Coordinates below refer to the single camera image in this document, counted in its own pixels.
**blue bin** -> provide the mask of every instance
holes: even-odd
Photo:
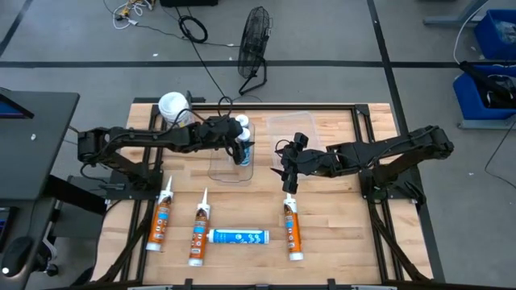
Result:
[[[495,21],[516,23],[516,10],[488,10],[475,27],[476,41],[486,59],[516,60],[516,45],[501,41]]]
[[[477,65],[479,71],[489,75],[499,74],[516,77],[516,67],[503,68],[493,65]],[[516,114],[516,109],[489,109],[484,106],[476,89],[475,81],[466,73],[453,83],[460,109],[465,120],[505,120]]]

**white lid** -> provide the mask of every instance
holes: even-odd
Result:
[[[189,108],[189,103],[182,93],[166,93],[158,102],[161,114],[177,115],[183,109]]]
[[[213,242],[213,233],[215,232],[214,229],[211,229],[208,235],[206,236],[208,238],[208,242]]]
[[[188,265],[191,267],[200,267],[202,266],[201,259],[188,259]]]
[[[303,259],[303,253],[290,253],[290,261],[301,261]]]
[[[268,245],[268,230],[265,230],[265,244]]]
[[[148,242],[145,249],[147,249],[147,251],[161,251],[161,244],[157,242]]]
[[[240,134],[238,137],[236,137],[240,141],[249,141],[251,138],[251,131],[248,128],[243,128],[242,134]]]
[[[247,128],[249,126],[249,118],[246,115],[238,115],[235,117],[235,120],[240,123],[240,125],[244,128]]]

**caulk tube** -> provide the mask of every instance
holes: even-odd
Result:
[[[148,241],[146,249],[148,251],[160,251],[161,243],[164,241],[164,231],[167,227],[170,214],[170,204],[174,193],[170,191],[170,185],[172,183],[172,177],[170,176],[169,182],[165,190],[161,190],[160,197],[154,210],[154,218],[152,219],[151,233],[148,235]]]
[[[188,259],[188,264],[192,267],[202,266],[202,260],[204,259],[208,221],[210,220],[210,206],[207,203],[207,195],[208,188],[205,188],[202,203],[197,205],[197,213],[195,214],[192,247],[190,248],[190,257]]]
[[[251,131],[248,128],[242,128],[242,134],[236,137],[236,141],[240,143],[247,143],[251,139]],[[244,150],[245,158],[240,166],[248,166],[251,163],[251,148],[247,147]]]
[[[298,204],[287,193],[287,198],[283,201],[283,209],[285,211],[285,228],[287,230],[287,245],[289,248],[289,258],[291,261],[303,259],[301,251],[301,232],[299,231],[298,221]]]
[[[267,245],[268,230],[222,230],[211,229],[208,241],[213,243],[254,243]]]

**electric fan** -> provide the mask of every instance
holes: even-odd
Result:
[[[247,79],[239,89],[241,96],[265,85],[267,82],[267,62],[264,59],[264,54],[270,35],[269,24],[268,12],[262,6],[253,8],[251,13],[249,13],[248,20],[243,29],[239,51],[239,74]],[[256,73],[262,64],[264,65],[264,80],[258,85],[244,89],[253,77],[257,77]]]

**wooden tabletop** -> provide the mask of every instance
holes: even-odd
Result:
[[[127,126],[148,127],[152,104],[134,104]],[[397,135],[389,104],[369,104],[377,140]],[[367,204],[357,176],[299,181],[298,214],[305,259],[288,258],[283,222],[281,179],[273,165],[266,120],[292,111],[247,110],[256,127],[254,173],[246,186],[228,186],[208,176],[210,152],[187,155],[164,151],[164,182],[173,177],[172,213],[161,252],[148,252],[144,284],[377,284],[380,276]],[[351,115],[342,110],[312,110],[323,146],[355,141]],[[202,112],[203,116],[215,112]],[[124,148],[124,156],[141,161],[143,148]],[[209,189],[210,228],[270,231],[268,245],[208,244],[203,267],[189,267],[194,214],[204,188]],[[419,271],[431,277],[427,249],[416,208],[408,200],[389,201],[397,241]],[[98,244],[93,280],[102,276],[125,246],[133,201],[120,202],[106,216]],[[130,271],[134,277],[139,246]],[[390,252],[384,242],[389,277]]]

